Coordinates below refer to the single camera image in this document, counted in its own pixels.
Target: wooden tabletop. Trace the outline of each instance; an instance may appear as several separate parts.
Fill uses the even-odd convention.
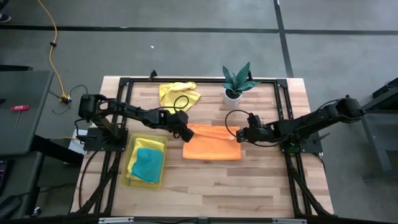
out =
[[[115,98],[120,77],[104,77],[101,94]],[[288,78],[294,117],[310,112],[303,79]],[[135,83],[131,104],[143,109],[160,106],[160,83]],[[189,123],[223,126],[227,112],[241,109],[258,114],[263,123],[278,120],[274,87],[260,84],[244,92],[239,106],[223,103],[224,89],[219,83],[197,83],[201,94],[190,108]],[[283,107],[285,102],[281,91]],[[231,126],[247,126],[247,115],[233,113]],[[240,161],[198,161],[182,158],[183,141],[174,139],[167,131],[150,129],[138,121],[127,120],[131,133],[164,135],[168,148],[162,187],[158,191],[130,189],[119,186],[124,155],[119,166],[118,182],[114,195],[112,215],[153,217],[293,217],[286,164],[279,147],[261,148],[242,144]],[[81,172],[91,153],[85,156]],[[88,166],[83,180],[83,203],[98,185],[104,152],[99,152]],[[308,188],[324,206],[333,213],[328,185],[322,163],[312,154],[302,154]],[[297,191],[300,208],[304,211],[301,190]],[[103,206],[108,198],[108,188]],[[78,190],[72,211],[78,210]]]

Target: screwdriver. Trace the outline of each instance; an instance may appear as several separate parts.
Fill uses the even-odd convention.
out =
[[[11,110],[12,111],[18,111],[17,121],[15,122],[15,129],[17,129],[17,124],[18,124],[18,121],[19,121],[19,115],[20,115],[21,111],[29,110],[29,106],[28,105],[13,106],[11,108]]]

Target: yellow tray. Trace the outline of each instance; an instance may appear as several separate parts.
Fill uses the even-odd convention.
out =
[[[129,161],[130,161],[134,146],[136,144],[137,138],[149,139],[149,140],[161,142],[164,144],[162,172],[160,173],[160,179],[159,179],[158,183],[147,183],[147,182],[143,182],[143,181],[139,181],[139,180],[133,180],[128,177],[129,174],[127,173],[127,167],[129,165]],[[165,136],[150,136],[150,135],[145,135],[145,134],[133,134],[130,137],[129,146],[127,147],[127,151],[124,153],[124,165],[123,165],[122,175],[121,175],[121,178],[119,181],[120,186],[159,190],[160,185],[162,183],[163,168],[164,168],[164,163],[166,160],[166,150],[167,150],[167,138]]]

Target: teal towel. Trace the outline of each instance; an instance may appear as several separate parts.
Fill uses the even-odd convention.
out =
[[[163,152],[149,148],[138,148],[137,161],[132,166],[132,175],[145,182],[158,183],[162,164]]]

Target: orange cloth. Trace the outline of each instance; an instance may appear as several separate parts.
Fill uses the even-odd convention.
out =
[[[242,158],[241,145],[224,126],[203,124],[188,124],[187,126],[194,134],[182,149],[184,159],[230,161]],[[239,130],[239,127],[228,128],[232,133]]]

